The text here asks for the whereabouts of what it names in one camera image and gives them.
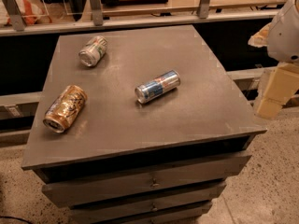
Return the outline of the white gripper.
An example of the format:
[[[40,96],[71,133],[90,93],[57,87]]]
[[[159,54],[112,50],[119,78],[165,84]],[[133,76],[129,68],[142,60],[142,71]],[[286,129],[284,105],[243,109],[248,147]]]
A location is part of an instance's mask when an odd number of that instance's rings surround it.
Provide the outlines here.
[[[248,44],[267,46],[268,55],[279,61],[260,80],[255,114],[263,119],[274,118],[299,90],[299,0],[288,0],[270,24],[252,35]]]

